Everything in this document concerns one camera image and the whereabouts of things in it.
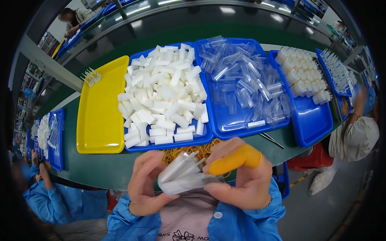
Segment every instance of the hand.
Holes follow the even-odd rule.
[[[47,180],[51,181],[44,163],[40,163],[39,170],[40,170],[40,176],[42,176],[43,181],[47,181]]]
[[[245,142],[242,139],[234,137],[213,146],[210,149],[211,155],[207,160],[204,171],[206,172],[209,165],[219,158],[229,161],[227,155],[244,144]],[[271,201],[271,195],[268,192],[271,176],[272,163],[262,155],[260,165],[256,168],[250,168],[246,165],[237,168],[236,187],[226,183],[214,182],[207,184],[205,190],[215,199],[232,204],[240,209],[262,209],[267,207]]]
[[[32,164],[35,167],[38,167],[39,166],[39,159],[38,159],[38,153],[35,149],[32,150],[31,157],[32,157]]]
[[[168,196],[161,193],[154,196],[154,178],[165,169],[162,162],[164,152],[148,151],[134,161],[133,175],[127,186],[131,198],[129,210],[136,216],[147,216],[156,213],[179,195]]]

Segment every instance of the clear plastic bundle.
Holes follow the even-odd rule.
[[[198,160],[198,152],[181,152],[159,175],[158,186],[167,195],[179,194],[196,188],[203,188],[211,182],[224,182],[222,176],[202,173],[202,163]]]

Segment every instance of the yellow plastic tray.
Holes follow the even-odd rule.
[[[96,69],[101,80],[83,84],[76,123],[79,153],[120,153],[124,148],[123,117],[117,95],[124,92],[129,57],[122,56]]]

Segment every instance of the blue lab coat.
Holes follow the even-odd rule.
[[[39,168],[31,167],[31,177]],[[32,211],[43,222],[68,224],[78,220],[106,218],[107,190],[83,190],[53,183],[47,191],[44,181],[34,183],[23,193]]]
[[[220,218],[212,217],[208,225],[209,240],[282,240],[276,222],[285,214],[281,205],[281,193],[271,178],[269,187],[271,202],[266,208],[241,210],[233,205],[219,202],[216,212]],[[135,216],[129,211],[131,200],[128,194],[121,197],[113,212],[107,218],[108,234],[104,241],[156,240],[161,218],[156,212],[149,216]]]

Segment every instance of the white plastic parts bag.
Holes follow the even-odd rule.
[[[332,179],[334,179],[335,173],[337,172],[340,163],[342,161],[339,158],[334,158],[334,162],[329,167],[324,167],[320,169],[316,169],[317,171],[321,171],[314,180],[312,181],[309,193],[314,195],[321,190],[325,189],[330,183]]]

